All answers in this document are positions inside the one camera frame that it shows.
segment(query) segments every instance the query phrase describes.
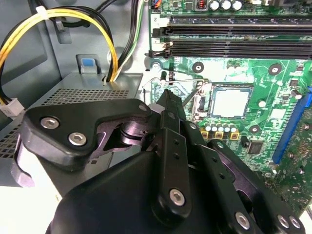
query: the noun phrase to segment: cpu socket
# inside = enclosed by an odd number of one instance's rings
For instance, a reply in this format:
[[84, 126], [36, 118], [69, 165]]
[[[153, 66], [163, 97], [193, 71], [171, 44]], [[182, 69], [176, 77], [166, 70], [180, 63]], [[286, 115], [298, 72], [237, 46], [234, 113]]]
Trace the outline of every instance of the cpu socket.
[[246, 114], [253, 86], [248, 84], [213, 84], [209, 116], [243, 118]]

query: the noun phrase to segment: blue expansion slot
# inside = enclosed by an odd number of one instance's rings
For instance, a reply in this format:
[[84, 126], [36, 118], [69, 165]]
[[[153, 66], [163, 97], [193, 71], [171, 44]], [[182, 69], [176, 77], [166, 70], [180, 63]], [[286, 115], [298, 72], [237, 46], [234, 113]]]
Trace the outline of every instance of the blue expansion slot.
[[292, 116], [285, 128], [285, 131], [280, 139], [277, 148], [273, 154], [273, 162], [278, 164], [284, 154], [289, 140], [291, 139], [293, 132], [295, 131], [298, 122], [300, 121], [303, 112], [306, 108], [310, 107], [312, 102], [312, 86], [308, 86], [308, 93], [298, 101], [296, 107], [293, 110]]

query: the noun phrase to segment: power supply vent grille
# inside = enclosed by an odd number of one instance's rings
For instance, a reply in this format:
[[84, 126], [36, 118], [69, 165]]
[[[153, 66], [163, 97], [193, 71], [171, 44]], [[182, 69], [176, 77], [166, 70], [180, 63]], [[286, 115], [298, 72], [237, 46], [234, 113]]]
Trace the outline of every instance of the power supply vent grille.
[[[42, 106], [126, 99], [128, 94], [129, 90], [58, 89]], [[13, 158], [19, 127], [20, 125], [0, 140], [0, 158]]]
[[126, 99], [128, 94], [129, 90], [58, 89], [42, 104], [42, 106]]

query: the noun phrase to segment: white connector plug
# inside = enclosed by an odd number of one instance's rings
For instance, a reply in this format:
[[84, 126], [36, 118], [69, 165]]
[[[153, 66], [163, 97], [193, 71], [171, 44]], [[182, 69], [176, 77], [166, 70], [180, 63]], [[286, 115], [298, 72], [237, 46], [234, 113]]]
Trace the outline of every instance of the white connector plug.
[[15, 118], [24, 111], [24, 107], [17, 98], [13, 98], [9, 104], [0, 106], [0, 110], [8, 117]]

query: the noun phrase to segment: black plastic bracket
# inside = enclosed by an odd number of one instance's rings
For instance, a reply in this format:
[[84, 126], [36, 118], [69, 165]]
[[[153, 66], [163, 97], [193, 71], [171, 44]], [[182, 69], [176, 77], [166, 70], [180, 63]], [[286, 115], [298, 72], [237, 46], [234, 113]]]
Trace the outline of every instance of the black plastic bracket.
[[[196, 160], [201, 165], [206, 175], [207, 186], [214, 194], [215, 213], [219, 216], [217, 220], [221, 232], [262, 233], [246, 212], [217, 152], [206, 146], [199, 128], [190, 121], [184, 121], [182, 129], [187, 138], [188, 155], [193, 157], [190, 160]], [[237, 214], [245, 219], [245, 228], [238, 223]]]
[[[138, 99], [36, 107], [25, 113], [20, 136], [28, 151], [63, 169], [79, 170], [97, 147], [103, 151], [117, 126], [129, 121], [147, 122], [151, 114], [150, 108]], [[45, 117], [56, 119], [59, 127], [44, 128], [40, 121]], [[86, 143], [73, 145], [68, 140], [71, 133], [84, 134]], [[104, 134], [98, 142], [100, 133]]]
[[192, 210], [186, 140], [180, 134], [180, 120], [185, 119], [185, 114], [181, 98], [169, 90], [157, 104], [165, 110], [161, 112], [160, 131], [147, 149], [160, 157], [152, 209], [163, 224], [173, 226]]
[[234, 175], [235, 189], [242, 191], [250, 199], [254, 218], [264, 233], [305, 233], [303, 224], [298, 218], [296, 221], [301, 228], [296, 228], [290, 221], [290, 217], [296, 215], [266, 188], [265, 184], [228, 146], [214, 139], [208, 143], [208, 147], [217, 152], [223, 164]]

